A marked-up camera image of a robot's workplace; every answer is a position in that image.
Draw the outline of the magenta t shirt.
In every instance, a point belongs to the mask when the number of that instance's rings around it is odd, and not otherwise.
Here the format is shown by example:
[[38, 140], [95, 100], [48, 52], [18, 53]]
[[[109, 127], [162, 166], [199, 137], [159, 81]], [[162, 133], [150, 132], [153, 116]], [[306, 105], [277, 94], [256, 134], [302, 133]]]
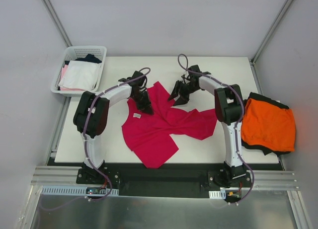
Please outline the magenta t shirt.
[[213, 135], [217, 117], [214, 109], [189, 112], [174, 108], [174, 100], [160, 82], [148, 89], [154, 113], [142, 113], [133, 99], [127, 101], [129, 114], [122, 125], [127, 147], [147, 168], [159, 168], [177, 151], [171, 135], [187, 135], [204, 140]]

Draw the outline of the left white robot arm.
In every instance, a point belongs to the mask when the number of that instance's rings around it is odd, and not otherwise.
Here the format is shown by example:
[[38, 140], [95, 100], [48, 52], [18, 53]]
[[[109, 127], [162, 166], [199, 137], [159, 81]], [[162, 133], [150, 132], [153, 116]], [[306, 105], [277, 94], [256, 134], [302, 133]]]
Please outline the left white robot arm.
[[85, 180], [93, 184], [106, 181], [105, 160], [102, 156], [100, 135], [106, 129], [109, 109], [124, 99], [135, 102], [137, 109], [153, 115], [154, 110], [147, 91], [147, 74], [150, 68], [134, 71], [128, 78], [100, 93], [85, 91], [80, 98], [73, 117], [73, 124], [80, 133], [84, 146], [84, 161], [79, 170], [77, 181]]

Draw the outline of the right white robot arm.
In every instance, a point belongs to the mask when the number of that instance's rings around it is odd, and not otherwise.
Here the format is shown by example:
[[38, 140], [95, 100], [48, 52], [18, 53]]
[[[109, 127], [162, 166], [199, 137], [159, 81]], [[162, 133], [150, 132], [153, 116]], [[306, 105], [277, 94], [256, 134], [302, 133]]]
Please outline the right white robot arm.
[[216, 117], [224, 131], [226, 157], [223, 171], [213, 177], [213, 182], [220, 187], [234, 187], [246, 176], [240, 143], [244, 115], [240, 87], [237, 84], [222, 83], [209, 72], [200, 71], [198, 65], [193, 65], [186, 71], [188, 74], [176, 81], [168, 100], [174, 99], [175, 106], [184, 105], [188, 103], [190, 94], [198, 90], [205, 90], [214, 96]]

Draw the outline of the white plastic basket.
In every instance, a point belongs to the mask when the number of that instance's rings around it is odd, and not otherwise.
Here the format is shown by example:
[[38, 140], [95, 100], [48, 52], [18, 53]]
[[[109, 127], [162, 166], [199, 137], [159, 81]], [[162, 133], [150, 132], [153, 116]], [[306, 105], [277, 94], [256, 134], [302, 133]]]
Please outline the white plastic basket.
[[71, 46], [65, 49], [61, 66], [51, 84], [51, 91], [64, 96], [97, 92], [106, 60], [104, 46]]

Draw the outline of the white cloth in basket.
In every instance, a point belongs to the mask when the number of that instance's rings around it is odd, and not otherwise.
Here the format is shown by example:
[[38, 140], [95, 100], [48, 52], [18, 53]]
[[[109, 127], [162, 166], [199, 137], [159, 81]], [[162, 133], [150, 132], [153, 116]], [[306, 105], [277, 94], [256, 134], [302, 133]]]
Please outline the white cloth in basket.
[[70, 61], [62, 79], [62, 87], [93, 90], [98, 80], [100, 64]]

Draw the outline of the dark navy cloth in basket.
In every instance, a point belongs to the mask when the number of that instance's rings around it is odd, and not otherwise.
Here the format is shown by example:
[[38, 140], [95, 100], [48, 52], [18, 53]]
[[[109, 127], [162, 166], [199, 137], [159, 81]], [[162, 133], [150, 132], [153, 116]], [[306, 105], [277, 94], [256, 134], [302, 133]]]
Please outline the dark navy cloth in basket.
[[102, 60], [100, 60], [93, 54], [87, 54], [84, 58], [77, 58], [76, 61], [89, 62], [89, 63], [95, 63], [95, 64], [102, 63]]

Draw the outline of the pink cloth in basket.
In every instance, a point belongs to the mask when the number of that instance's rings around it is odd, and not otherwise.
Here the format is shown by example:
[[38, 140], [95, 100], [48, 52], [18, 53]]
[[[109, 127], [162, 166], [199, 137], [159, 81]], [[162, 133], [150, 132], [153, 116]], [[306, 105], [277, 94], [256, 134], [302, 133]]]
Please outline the pink cloth in basket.
[[83, 91], [83, 89], [78, 89], [78, 88], [65, 88], [65, 87], [62, 87], [62, 79], [63, 79], [64, 75], [66, 74], [67, 69], [68, 69], [68, 65], [65, 64], [63, 66], [63, 68], [62, 68], [62, 71], [61, 71], [61, 77], [60, 77], [60, 81], [59, 81], [59, 84], [58, 84], [58, 90], [59, 91]]

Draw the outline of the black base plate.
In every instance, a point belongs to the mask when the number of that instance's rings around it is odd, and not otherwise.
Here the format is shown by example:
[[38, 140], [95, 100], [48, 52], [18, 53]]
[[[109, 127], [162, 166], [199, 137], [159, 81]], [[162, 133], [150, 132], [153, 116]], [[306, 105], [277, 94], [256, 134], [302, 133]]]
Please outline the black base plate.
[[105, 163], [101, 171], [121, 196], [207, 198], [219, 189], [215, 176], [225, 173], [225, 165], [167, 163], [150, 169], [141, 163]]

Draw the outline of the aluminium front rail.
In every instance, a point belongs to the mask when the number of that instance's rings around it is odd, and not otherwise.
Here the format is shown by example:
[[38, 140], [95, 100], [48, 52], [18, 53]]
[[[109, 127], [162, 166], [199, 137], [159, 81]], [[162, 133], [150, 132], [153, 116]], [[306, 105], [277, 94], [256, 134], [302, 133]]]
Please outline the aluminium front rail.
[[[31, 185], [68, 185], [76, 184], [76, 166], [38, 166], [31, 179]], [[297, 191], [300, 185], [293, 171], [254, 170], [255, 190]]]

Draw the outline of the left aluminium frame post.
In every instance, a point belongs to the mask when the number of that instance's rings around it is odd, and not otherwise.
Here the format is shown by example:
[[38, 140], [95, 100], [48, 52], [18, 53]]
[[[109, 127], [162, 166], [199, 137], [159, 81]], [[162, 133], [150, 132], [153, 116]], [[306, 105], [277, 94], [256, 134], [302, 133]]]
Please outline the left aluminium frame post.
[[51, 0], [41, 0], [41, 1], [43, 3], [44, 7], [46, 8], [46, 10], [47, 10], [53, 24], [55, 25], [59, 35], [61, 36], [62, 41], [64, 42], [65, 46], [66, 47], [72, 46], [72, 42], [71, 42], [71, 40], [70, 40], [66, 30], [65, 30], [60, 18], [59, 18]]

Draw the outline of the aluminium frame post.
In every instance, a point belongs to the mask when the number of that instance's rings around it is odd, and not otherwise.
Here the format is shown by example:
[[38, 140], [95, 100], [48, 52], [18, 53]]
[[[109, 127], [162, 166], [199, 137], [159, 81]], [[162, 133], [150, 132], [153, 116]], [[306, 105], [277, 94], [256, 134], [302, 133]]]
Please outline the aluminium frame post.
[[295, 0], [285, 0], [284, 1], [282, 7], [278, 11], [278, 13], [277, 13], [277, 15], [276, 15], [276, 17], [274, 19], [274, 21], [270, 25], [270, 27], [269, 27], [268, 31], [266, 32], [263, 40], [261, 41], [259, 47], [257, 48], [254, 56], [250, 60], [250, 63], [251, 63], [252, 66], [254, 66], [256, 64], [257, 60], [259, 59], [260, 55], [264, 51], [265, 47], [268, 45], [268, 43], [270, 42], [270, 40], [274, 36], [275, 32], [277, 31], [279, 25], [281, 24], [281, 22], [283, 21], [283, 19], [287, 15], [287, 12], [289, 11], [291, 6], [293, 5], [294, 1]]
[[46, 8], [46, 10], [47, 10], [53, 24], [55, 25], [59, 35], [61, 36], [62, 41], [64, 42], [65, 46], [66, 47], [72, 46], [72, 42], [71, 42], [71, 40], [70, 40], [66, 30], [65, 30], [60, 18], [59, 18], [51, 0], [41, 0], [41, 1], [43, 3], [44, 7]]

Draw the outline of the right aluminium frame post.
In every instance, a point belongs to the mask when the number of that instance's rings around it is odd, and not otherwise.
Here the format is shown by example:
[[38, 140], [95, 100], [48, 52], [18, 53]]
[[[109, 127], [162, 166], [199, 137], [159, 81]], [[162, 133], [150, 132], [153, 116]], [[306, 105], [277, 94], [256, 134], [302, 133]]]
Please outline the right aluminium frame post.
[[283, 21], [283, 19], [287, 15], [287, 12], [289, 11], [291, 6], [293, 5], [294, 1], [295, 0], [285, 0], [284, 1], [282, 7], [278, 11], [278, 13], [277, 13], [277, 15], [276, 15], [276, 17], [274, 19], [274, 21], [270, 25], [270, 27], [269, 27], [268, 31], [266, 32], [263, 40], [261, 41], [259, 47], [257, 48], [254, 56], [250, 60], [250, 63], [251, 63], [252, 66], [254, 66], [256, 64], [257, 60], [259, 59], [260, 55], [264, 51], [265, 47], [268, 45], [268, 43], [270, 42], [270, 40], [274, 36], [275, 32], [277, 31], [279, 25], [281, 24], [281, 22]]

